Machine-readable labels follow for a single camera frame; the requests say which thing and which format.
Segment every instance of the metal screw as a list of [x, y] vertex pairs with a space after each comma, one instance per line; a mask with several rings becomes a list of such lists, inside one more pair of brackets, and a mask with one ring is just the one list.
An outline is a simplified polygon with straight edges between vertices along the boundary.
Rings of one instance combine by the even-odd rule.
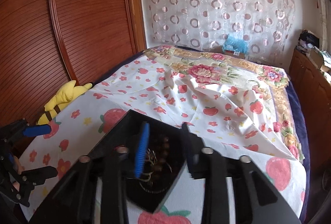
[[118, 147], [116, 151], [120, 154], [129, 152], [129, 149], [127, 147]]
[[246, 155], [241, 156], [239, 159], [240, 159], [240, 161], [243, 162], [243, 163], [249, 163], [249, 162], [251, 162], [251, 158], [248, 157], [248, 156], [246, 156]]
[[203, 154], [212, 154], [214, 152], [212, 148], [208, 148], [208, 147], [203, 148], [201, 151]]
[[91, 158], [87, 155], [80, 156], [78, 159], [79, 159], [79, 162], [81, 162], [81, 163], [88, 163], [91, 160]]

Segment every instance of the wooden door frame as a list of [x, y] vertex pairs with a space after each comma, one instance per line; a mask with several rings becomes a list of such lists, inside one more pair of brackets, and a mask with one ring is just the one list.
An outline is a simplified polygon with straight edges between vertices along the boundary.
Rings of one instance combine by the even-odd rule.
[[[132, 6], [131, 6], [132, 0], [128, 1], [128, 6], [130, 9], [130, 14], [133, 14]], [[135, 28], [133, 27], [133, 16], [130, 15], [130, 22], [131, 22], [131, 28], [133, 30], [133, 37], [134, 37], [134, 43], [135, 43], [135, 48], [137, 52], [140, 52], [142, 50], [147, 49], [147, 43], [146, 43], [146, 34], [145, 34], [145, 24], [144, 24], [144, 16], [143, 16], [143, 7], [142, 7], [142, 2], [139, 0], [139, 12], [140, 12], [140, 21], [137, 21], [136, 24], [140, 24], [142, 28], [142, 34], [143, 34], [143, 41], [144, 41], [144, 47], [139, 47], [139, 44], [137, 42], [137, 33], [135, 32]]]

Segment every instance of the wooden wardrobe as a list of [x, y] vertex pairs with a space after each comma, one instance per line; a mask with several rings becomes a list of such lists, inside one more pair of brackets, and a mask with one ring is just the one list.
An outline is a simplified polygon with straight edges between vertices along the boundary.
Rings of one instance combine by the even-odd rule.
[[136, 52], [129, 0], [0, 0], [0, 126], [34, 124], [62, 84]]

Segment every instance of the wardrobe door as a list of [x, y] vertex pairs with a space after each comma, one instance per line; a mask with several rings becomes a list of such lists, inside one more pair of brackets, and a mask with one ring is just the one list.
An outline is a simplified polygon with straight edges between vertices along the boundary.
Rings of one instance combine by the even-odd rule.
[[57, 40], [79, 83], [136, 53], [128, 0], [50, 0]]

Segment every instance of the floral blanket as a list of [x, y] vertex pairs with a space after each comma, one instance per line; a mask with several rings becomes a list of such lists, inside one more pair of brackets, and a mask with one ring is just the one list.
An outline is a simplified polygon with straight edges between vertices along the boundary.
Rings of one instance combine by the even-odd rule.
[[[282, 69], [215, 53], [172, 46], [145, 51], [69, 104], [20, 158], [25, 169], [57, 168], [57, 178], [37, 186], [34, 210], [79, 156], [88, 154], [129, 109], [189, 129], [222, 155], [249, 155], [299, 216], [306, 188], [303, 156], [284, 89]], [[151, 215], [128, 203], [130, 223], [201, 223], [204, 181], [179, 178], [162, 211]], [[229, 193], [230, 202], [233, 196]], [[97, 205], [100, 202], [100, 191]], [[234, 220], [234, 207], [230, 207]]]

